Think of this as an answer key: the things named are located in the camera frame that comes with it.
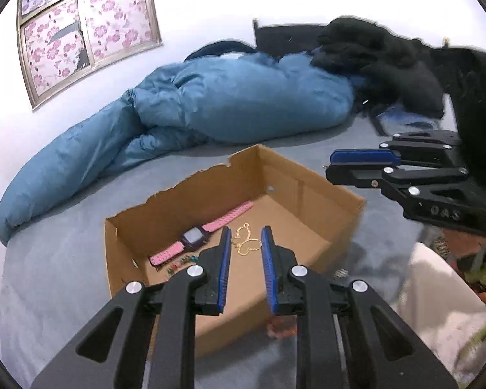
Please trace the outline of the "person's right hand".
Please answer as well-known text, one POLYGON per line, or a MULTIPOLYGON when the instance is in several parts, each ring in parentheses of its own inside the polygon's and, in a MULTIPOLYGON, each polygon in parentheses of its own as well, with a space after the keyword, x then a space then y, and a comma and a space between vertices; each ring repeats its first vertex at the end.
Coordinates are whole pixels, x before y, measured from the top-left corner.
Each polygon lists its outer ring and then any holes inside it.
POLYGON ((486 236, 443 228, 443 258, 462 271, 486 271, 486 236))

